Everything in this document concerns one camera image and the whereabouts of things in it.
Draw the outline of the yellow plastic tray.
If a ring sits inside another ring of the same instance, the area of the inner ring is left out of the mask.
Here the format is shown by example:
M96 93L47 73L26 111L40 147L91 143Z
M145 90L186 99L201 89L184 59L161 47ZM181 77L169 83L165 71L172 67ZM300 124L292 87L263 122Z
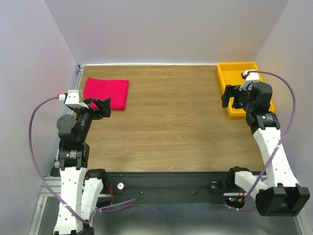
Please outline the yellow plastic tray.
M224 62L217 64L217 74L220 81L222 94L224 94L226 85L241 85L244 82L242 73L245 70L258 70L255 62ZM243 109L235 109L232 107L234 98L231 97L227 111L230 117L245 117L246 114Z

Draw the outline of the pink red t shirt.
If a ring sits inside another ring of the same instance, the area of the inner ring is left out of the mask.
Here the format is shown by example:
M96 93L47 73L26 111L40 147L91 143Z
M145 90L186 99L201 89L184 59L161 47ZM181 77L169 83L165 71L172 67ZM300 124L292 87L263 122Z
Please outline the pink red t shirt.
M111 99L112 110L125 110L129 80L106 80L89 77L83 89L84 99L98 98L103 100Z

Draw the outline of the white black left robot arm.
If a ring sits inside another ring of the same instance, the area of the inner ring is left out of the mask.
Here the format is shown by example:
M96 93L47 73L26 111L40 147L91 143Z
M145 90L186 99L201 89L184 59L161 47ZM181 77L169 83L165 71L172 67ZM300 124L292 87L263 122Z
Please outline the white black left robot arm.
M95 213L97 197L108 189L109 181L104 169L87 169L86 138L93 120L110 117L111 99L89 98L73 111L75 116L64 115L57 121L61 200L54 234L92 235L91 215Z

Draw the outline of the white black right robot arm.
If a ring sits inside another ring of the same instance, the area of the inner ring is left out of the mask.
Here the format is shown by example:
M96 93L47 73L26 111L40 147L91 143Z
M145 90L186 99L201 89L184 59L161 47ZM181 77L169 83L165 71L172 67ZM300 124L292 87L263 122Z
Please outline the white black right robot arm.
M246 122L256 140L265 169L261 171L267 179L244 167L232 167L225 179L226 188L246 192L243 199L252 197L261 216L297 216L310 198L307 187L293 174L282 146L280 123L277 115L269 110L272 87L263 82L250 83L247 87L227 85L222 95L222 107L226 108L231 98L233 108L242 108Z

